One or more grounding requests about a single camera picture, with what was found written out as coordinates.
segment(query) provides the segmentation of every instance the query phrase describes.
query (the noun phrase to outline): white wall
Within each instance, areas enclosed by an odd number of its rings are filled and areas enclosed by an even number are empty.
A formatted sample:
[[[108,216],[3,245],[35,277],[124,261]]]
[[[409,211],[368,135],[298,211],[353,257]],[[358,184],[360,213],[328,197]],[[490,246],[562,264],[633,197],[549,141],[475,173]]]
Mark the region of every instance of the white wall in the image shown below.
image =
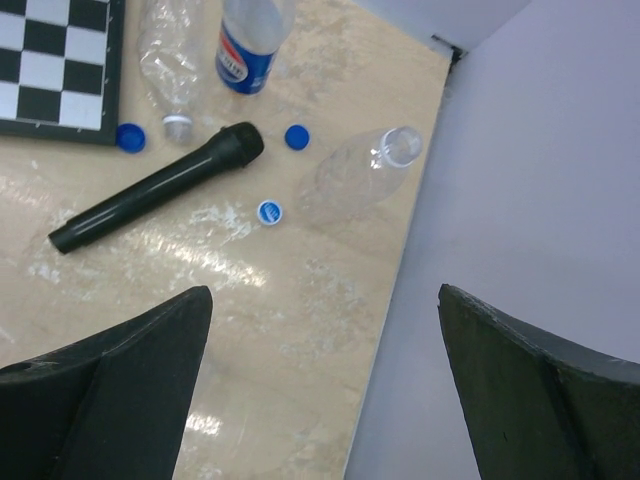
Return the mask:
[[[451,79],[348,479],[478,478],[441,283],[640,362],[640,2],[534,0]]]
[[[477,47],[531,0],[356,0],[418,40],[439,35],[464,50]]]

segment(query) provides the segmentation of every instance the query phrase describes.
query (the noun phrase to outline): bottle cap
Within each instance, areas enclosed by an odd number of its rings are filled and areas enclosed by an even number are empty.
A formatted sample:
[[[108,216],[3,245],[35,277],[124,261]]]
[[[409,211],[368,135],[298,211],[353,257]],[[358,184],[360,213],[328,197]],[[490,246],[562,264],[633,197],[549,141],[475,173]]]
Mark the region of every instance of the bottle cap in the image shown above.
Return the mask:
[[[193,120],[186,115],[167,115],[162,119],[164,136],[178,145],[187,145],[193,139]]]
[[[284,134],[284,141],[293,150],[304,150],[309,145],[310,138],[309,130],[302,125],[291,125]]]
[[[146,143],[144,130],[135,123],[123,123],[116,130],[116,145],[127,153],[142,151]]]
[[[274,200],[265,200],[258,206],[258,220],[267,226],[272,226],[282,220],[282,207]]]

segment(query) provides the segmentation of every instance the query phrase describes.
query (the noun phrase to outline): empty bottle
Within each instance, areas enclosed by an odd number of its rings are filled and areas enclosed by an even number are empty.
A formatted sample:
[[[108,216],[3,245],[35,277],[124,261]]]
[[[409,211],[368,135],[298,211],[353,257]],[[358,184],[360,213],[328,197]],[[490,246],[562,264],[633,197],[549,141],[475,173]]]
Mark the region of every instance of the empty bottle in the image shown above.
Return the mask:
[[[293,29],[295,0],[224,0],[223,9],[216,70],[232,90],[258,93]]]
[[[364,214],[400,187],[421,151],[411,127],[356,135],[303,178],[298,208],[316,224]]]
[[[145,0],[140,24],[140,70],[162,110],[165,136],[193,138],[203,77],[203,0]]]

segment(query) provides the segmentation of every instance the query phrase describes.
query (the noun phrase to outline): marble table surface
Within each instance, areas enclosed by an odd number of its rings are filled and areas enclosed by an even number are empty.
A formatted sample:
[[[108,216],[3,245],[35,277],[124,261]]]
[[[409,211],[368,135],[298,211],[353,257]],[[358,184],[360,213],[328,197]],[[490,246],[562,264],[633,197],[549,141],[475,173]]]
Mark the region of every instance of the marble table surface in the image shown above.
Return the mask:
[[[208,2],[199,138],[249,120],[265,152],[62,256],[46,239],[51,230],[185,153],[165,142],[147,98],[132,5],[120,118],[146,129],[145,151],[0,138],[0,367],[207,285],[213,322],[174,478],[340,478],[424,155],[398,192],[357,220],[308,226],[296,213],[296,187],[362,131],[412,125],[428,145],[448,61],[346,0],[301,0],[267,88],[242,97],[213,72],[220,2]],[[303,152],[282,141],[292,123],[312,132]],[[275,227],[255,217],[266,198],[284,207]]]

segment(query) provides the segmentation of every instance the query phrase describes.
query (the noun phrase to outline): blue bottle cap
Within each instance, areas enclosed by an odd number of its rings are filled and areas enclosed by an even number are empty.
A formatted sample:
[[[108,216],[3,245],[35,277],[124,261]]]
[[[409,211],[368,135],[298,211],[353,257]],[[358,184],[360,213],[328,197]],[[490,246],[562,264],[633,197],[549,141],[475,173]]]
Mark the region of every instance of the blue bottle cap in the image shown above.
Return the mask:
[[[282,220],[282,207],[273,200],[265,200],[258,206],[258,220],[267,226],[272,226]]]
[[[304,150],[310,139],[309,130],[302,125],[291,125],[284,134],[284,141],[293,150]]]
[[[116,144],[127,153],[142,151],[146,143],[144,130],[135,123],[123,123],[116,130]]]

